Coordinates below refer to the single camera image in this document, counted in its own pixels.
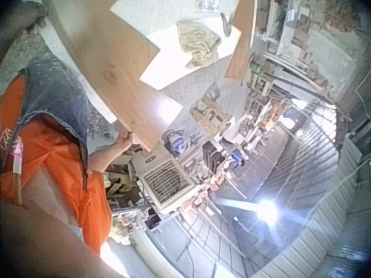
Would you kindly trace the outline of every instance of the wooden plank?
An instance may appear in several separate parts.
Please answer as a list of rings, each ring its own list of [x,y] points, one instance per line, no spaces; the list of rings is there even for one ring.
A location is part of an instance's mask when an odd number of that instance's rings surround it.
[[[254,0],[239,0],[233,25],[241,36],[224,77],[242,81],[249,65],[249,48],[254,28]]]
[[[49,0],[50,19],[102,100],[144,148],[153,148],[179,114],[175,100],[139,81],[159,49],[110,12],[115,0]]]

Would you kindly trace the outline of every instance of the person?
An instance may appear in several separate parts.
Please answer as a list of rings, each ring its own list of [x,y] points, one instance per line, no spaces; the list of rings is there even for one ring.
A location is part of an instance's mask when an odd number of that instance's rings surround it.
[[[11,3],[7,8],[1,11],[1,62],[23,30],[29,31],[35,25],[42,27],[47,16],[45,7],[35,2]],[[38,217],[43,211],[50,226],[55,224],[50,216],[57,220],[55,225],[64,233],[63,224],[79,236],[91,252],[99,254],[112,222],[103,172],[131,146],[132,134],[123,132],[114,144],[88,155],[86,102],[85,92],[76,77],[49,49],[34,56],[1,96],[2,230],[17,225],[9,219],[11,215],[16,217],[15,212],[19,213],[15,219],[20,223],[27,214],[32,218],[32,213],[22,208],[9,209],[14,197],[14,152],[18,148],[22,155],[23,203],[37,207]],[[74,252],[77,250],[72,248],[70,253]]]

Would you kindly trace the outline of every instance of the hand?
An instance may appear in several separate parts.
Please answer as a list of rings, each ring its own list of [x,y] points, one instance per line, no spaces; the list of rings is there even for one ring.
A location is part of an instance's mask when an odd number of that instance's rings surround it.
[[[18,38],[23,30],[32,31],[36,25],[45,26],[45,16],[48,15],[45,7],[36,2],[25,2],[17,4],[5,14],[1,24],[1,39],[14,40]]]
[[[120,147],[122,152],[127,151],[133,144],[133,133],[128,131],[123,131],[119,134],[116,139],[115,145]]]

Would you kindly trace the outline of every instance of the bright light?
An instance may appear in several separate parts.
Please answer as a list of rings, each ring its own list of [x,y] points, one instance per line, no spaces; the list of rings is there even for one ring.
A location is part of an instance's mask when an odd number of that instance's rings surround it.
[[[284,118],[282,115],[279,117],[279,121],[288,129],[292,129],[295,126],[295,122],[293,120],[290,118]]]
[[[259,208],[256,210],[257,216],[264,220],[268,225],[273,225],[278,218],[277,206],[269,200],[262,200],[259,203]]]
[[[295,106],[300,109],[300,110],[303,110],[305,107],[307,107],[308,105],[308,102],[304,101],[304,100],[298,100],[296,98],[292,98],[291,101],[295,104]]]
[[[100,247],[100,258],[122,276],[129,277],[124,265],[120,259],[111,251],[110,246],[107,242],[104,242]]]

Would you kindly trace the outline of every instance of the cable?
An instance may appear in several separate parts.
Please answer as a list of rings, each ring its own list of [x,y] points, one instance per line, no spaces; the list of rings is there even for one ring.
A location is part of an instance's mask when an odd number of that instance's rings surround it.
[[[192,270],[192,278],[195,278],[195,264],[193,263],[193,259],[192,259],[191,253],[190,253],[190,251],[188,249],[188,246],[187,246],[187,252],[188,252],[188,256],[190,256],[190,259],[191,259],[191,262],[192,262],[192,268],[193,268],[193,270]]]

